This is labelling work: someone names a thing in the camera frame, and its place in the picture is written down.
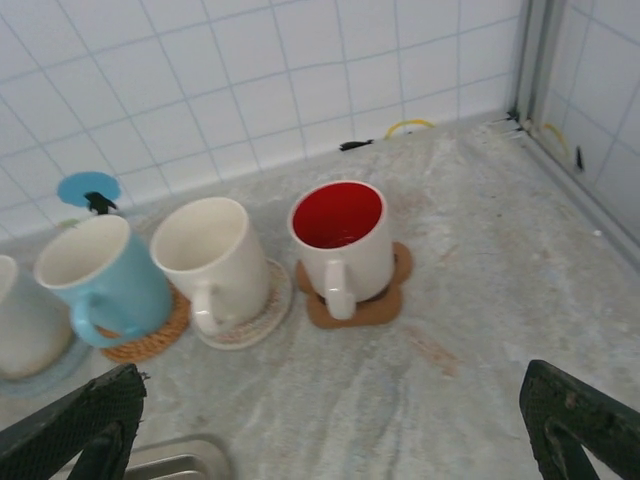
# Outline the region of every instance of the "black object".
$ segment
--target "black object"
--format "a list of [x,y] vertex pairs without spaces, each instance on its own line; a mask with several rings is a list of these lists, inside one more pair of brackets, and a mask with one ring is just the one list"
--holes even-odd
[[115,203],[102,195],[100,192],[88,192],[84,194],[84,198],[89,200],[87,208],[90,212],[96,212],[98,215],[107,215],[109,208],[117,210],[118,207]]
[[135,365],[120,365],[0,432],[0,479],[55,475],[78,452],[70,480],[124,475],[147,392]]
[[584,163],[582,162],[582,150],[580,147],[576,147],[576,168],[581,172],[584,172]]
[[373,140],[367,140],[366,142],[345,142],[340,144],[340,151],[346,152],[347,150],[353,150],[354,148],[364,147],[365,145],[371,145]]
[[545,480],[597,480],[582,446],[624,480],[640,479],[640,414],[542,360],[533,360],[520,410]]

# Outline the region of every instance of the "marble countertop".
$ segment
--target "marble countertop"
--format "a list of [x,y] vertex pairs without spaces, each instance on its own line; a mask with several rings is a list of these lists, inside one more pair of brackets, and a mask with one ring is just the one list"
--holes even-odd
[[[268,255],[291,272],[289,208],[313,186],[346,178],[383,191],[396,240],[413,253],[401,317],[324,331],[297,293],[283,324],[249,349],[217,351],[189,330],[139,365],[151,378],[135,446],[212,435],[243,479],[539,479],[518,407],[530,359],[640,409],[637,277],[517,142],[488,124],[192,197],[243,203]],[[148,238],[185,200],[131,221]],[[3,253],[28,267],[37,250],[22,242]],[[46,395],[0,398],[0,428],[110,367],[96,351]]]

